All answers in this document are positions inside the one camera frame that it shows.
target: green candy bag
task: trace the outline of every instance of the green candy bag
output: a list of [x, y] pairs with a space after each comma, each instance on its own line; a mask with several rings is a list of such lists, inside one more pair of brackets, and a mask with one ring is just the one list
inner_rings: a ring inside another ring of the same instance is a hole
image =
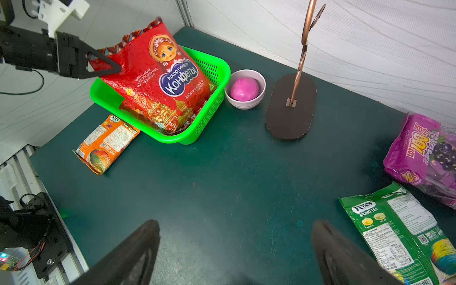
[[397, 183], [339, 198], [377, 262], [410, 285], [437, 285], [456, 275], [456, 249], [434, 216]]

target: dark green table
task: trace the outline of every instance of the dark green table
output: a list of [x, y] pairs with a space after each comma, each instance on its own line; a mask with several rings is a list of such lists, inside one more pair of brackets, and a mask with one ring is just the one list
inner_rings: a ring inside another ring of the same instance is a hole
[[[337, 198], [371, 193], [391, 177], [382, 160], [405, 114], [318, 78], [312, 126], [298, 142], [273, 139], [264, 114], [282, 75], [295, 70], [182, 28], [184, 46], [266, 79], [261, 104], [224, 101], [191, 145], [139, 135], [103, 176], [72, 153], [109, 115], [93, 105], [32, 157], [89, 266], [147, 219], [160, 223], [154, 284], [319, 284], [310, 234], [330, 221], [368, 250]], [[411, 186], [456, 243], [455, 212]]]

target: pink ball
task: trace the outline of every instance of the pink ball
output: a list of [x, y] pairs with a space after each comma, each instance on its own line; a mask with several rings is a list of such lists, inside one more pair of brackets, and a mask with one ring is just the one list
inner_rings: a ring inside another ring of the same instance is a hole
[[259, 86], [255, 79], [241, 77], [231, 87], [230, 96], [237, 101], [250, 101], [259, 95]]

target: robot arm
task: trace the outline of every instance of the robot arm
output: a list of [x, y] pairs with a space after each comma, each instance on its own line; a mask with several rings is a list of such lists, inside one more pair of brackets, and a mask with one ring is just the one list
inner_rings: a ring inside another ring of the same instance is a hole
[[[39, 12], [32, 11], [38, 19], [48, 23], [49, 32], [32, 32], [12, 27], [14, 10], [11, 0], [0, 0], [5, 22], [0, 21], [0, 63], [11, 64], [16, 69], [31, 71], [32, 68], [47, 70], [71, 78], [91, 78], [119, 73], [116, 62], [90, 47], [79, 37], [56, 31], [70, 15], [81, 18], [88, 9], [85, 0], [41, 0]], [[111, 69], [88, 71], [88, 56], [94, 55]]]

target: bowl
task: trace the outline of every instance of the bowl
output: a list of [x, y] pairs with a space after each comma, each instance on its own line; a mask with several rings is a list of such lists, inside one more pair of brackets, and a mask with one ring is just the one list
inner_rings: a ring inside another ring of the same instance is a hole
[[[250, 77], [250, 78], [253, 78], [256, 80], [256, 82], [258, 83], [258, 86], [259, 86], [259, 91], [260, 91], [257, 98], [252, 99], [250, 101], [238, 101], [238, 100], [234, 100], [233, 98], [231, 98], [231, 96], [229, 95], [229, 93], [231, 91], [231, 87], [236, 82], [236, 80], [241, 77]], [[238, 70], [238, 71], [234, 72], [233, 74], [231, 74], [231, 79], [228, 82], [228, 85], [225, 87], [225, 97], [228, 100], [228, 102], [231, 105], [233, 105], [234, 107], [241, 109], [241, 110], [248, 110], [248, 109], [252, 109], [253, 107], [255, 107], [256, 105], [258, 105], [261, 102], [261, 100], [264, 97], [265, 90], [266, 90], [266, 80], [259, 72], [251, 70], [251, 69], [242, 69], [242, 70]]]

